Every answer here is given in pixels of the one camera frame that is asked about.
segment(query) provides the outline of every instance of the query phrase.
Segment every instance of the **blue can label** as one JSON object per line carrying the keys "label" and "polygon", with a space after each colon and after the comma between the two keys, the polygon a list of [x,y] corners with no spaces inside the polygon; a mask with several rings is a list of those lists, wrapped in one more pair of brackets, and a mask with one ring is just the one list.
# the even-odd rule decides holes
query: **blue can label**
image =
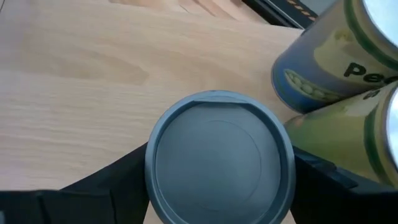
{"label": "blue can label", "polygon": [[272,84],[308,113],[398,79],[397,55],[370,28],[361,1],[338,1],[275,62]]}

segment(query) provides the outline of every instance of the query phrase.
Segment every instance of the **wood grain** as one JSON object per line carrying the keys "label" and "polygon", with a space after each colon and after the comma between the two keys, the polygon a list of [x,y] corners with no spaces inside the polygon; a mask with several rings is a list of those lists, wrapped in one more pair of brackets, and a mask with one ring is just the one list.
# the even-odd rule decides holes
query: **wood grain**
{"label": "wood grain", "polygon": [[238,21],[267,23],[241,0],[109,0],[111,3],[178,11],[200,16],[215,16]]}
{"label": "wood grain", "polygon": [[104,1],[6,0],[0,189],[75,182],[146,142],[160,115],[197,91],[244,93],[286,121],[296,113],[270,70],[300,32]]}

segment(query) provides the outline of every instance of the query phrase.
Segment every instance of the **can lid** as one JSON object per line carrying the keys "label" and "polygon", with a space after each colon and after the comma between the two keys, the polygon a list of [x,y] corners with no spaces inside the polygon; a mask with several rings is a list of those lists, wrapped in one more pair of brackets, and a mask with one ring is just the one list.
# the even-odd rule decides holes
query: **can lid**
{"label": "can lid", "polygon": [[280,223],[292,203],[289,137],[269,109],[239,93],[205,91],[173,105],[145,162],[164,223]]}
{"label": "can lid", "polygon": [[364,0],[366,11],[377,29],[398,47],[398,1],[397,0]]}
{"label": "can lid", "polygon": [[389,156],[398,172],[398,88],[396,88],[395,92],[392,94],[387,109],[386,129]]}
{"label": "can lid", "polygon": [[[344,1],[346,21],[362,48],[386,67],[398,70],[398,14],[396,0]],[[366,17],[369,24],[359,18]]]}

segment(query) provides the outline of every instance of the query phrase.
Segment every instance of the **black edge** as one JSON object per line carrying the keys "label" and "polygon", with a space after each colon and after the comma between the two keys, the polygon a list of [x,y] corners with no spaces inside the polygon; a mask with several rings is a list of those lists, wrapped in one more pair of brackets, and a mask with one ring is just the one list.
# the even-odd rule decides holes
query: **black edge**
{"label": "black edge", "polygon": [[243,0],[272,25],[306,29],[318,15],[298,0]]}

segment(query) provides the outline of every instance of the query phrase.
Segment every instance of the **can label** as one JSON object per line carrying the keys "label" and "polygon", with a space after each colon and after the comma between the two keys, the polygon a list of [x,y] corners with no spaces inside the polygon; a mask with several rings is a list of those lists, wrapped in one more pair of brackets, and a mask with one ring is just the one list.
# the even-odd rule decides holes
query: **can label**
{"label": "can label", "polygon": [[383,127],[391,83],[285,123],[292,144],[363,177],[394,185],[386,164]]}
{"label": "can label", "polygon": [[361,1],[338,1],[276,60],[282,101],[308,113],[398,79],[398,55],[363,10]]}

